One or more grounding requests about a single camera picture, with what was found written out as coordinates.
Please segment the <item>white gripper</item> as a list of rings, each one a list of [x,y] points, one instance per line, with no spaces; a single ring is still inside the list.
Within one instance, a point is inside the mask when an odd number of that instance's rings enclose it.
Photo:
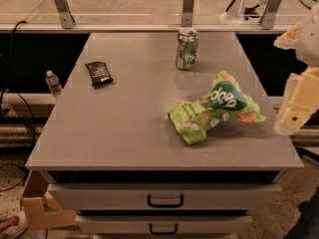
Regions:
[[[295,49],[296,58],[308,66],[319,66],[319,4],[303,20],[276,38],[276,48]],[[274,130],[291,135],[319,110],[319,68],[308,67],[301,75],[291,73],[286,82]]]

